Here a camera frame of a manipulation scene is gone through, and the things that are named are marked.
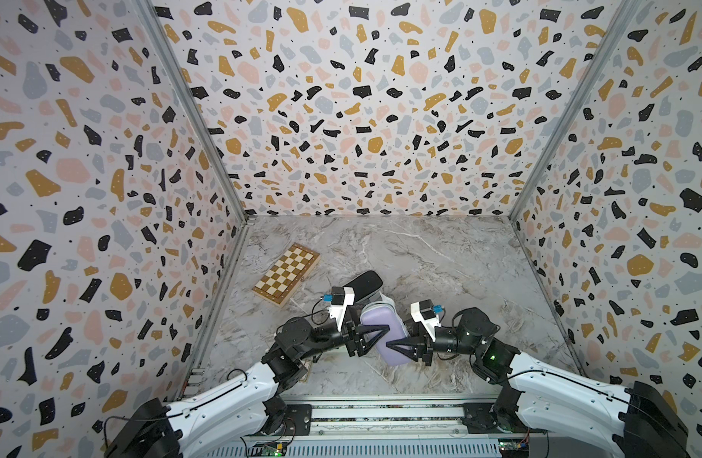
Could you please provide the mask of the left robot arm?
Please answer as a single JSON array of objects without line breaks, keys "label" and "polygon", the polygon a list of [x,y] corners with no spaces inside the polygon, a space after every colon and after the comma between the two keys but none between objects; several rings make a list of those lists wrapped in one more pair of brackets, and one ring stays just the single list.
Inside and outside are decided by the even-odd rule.
[{"label": "left robot arm", "polygon": [[291,319],[259,362],[222,385],[171,404],[156,398],[144,403],[126,419],[104,454],[200,457],[244,436],[271,435],[286,416],[282,393],[307,372],[305,359],[339,347],[350,356],[364,356],[388,332],[386,324],[355,319],[343,324],[330,320],[323,326]]}]

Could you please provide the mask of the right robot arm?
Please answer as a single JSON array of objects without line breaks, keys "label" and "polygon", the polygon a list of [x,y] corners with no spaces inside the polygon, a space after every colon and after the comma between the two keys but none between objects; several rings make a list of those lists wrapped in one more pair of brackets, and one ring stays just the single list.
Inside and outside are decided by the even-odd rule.
[{"label": "right robot arm", "polygon": [[387,347],[431,364],[438,353],[465,355],[475,375],[500,387],[484,415],[504,431],[547,431],[614,457],[686,457],[688,429],[651,385],[594,381],[546,364],[496,338],[499,326],[476,307],[442,326],[434,309],[412,307],[414,326]]}]

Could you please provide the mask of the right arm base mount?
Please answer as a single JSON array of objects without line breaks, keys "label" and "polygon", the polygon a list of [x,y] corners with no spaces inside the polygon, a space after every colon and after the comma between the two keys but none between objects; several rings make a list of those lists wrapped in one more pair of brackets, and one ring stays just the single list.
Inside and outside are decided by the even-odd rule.
[{"label": "right arm base mount", "polygon": [[462,423],[473,433],[522,433],[527,427],[517,416],[514,404],[503,402],[475,402],[463,404]]}]

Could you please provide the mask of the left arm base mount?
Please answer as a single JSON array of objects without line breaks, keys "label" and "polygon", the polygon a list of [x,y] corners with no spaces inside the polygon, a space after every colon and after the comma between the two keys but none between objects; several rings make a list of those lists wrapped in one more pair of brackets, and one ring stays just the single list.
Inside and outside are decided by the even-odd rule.
[{"label": "left arm base mount", "polygon": [[260,435],[308,436],[311,429],[313,407],[311,404],[264,404],[266,420],[258,431]]}]

